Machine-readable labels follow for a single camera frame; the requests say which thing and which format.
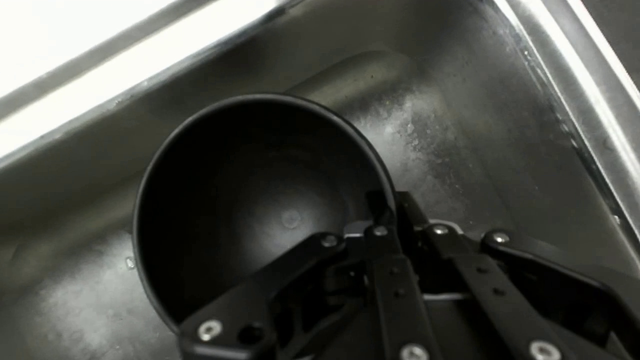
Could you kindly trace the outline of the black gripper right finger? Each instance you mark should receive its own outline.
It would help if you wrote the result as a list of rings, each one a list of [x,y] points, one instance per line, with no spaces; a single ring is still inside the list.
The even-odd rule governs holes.
[[[509,230],[475,241],[398,197],[433,360],[640,360],[640,283]]]

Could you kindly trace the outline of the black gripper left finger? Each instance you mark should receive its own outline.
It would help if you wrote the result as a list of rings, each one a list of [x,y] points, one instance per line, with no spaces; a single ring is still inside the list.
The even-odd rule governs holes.
[[[315,235],[188,316],[182,360],[439,360],[401,202],[370,208],[361,235]]]

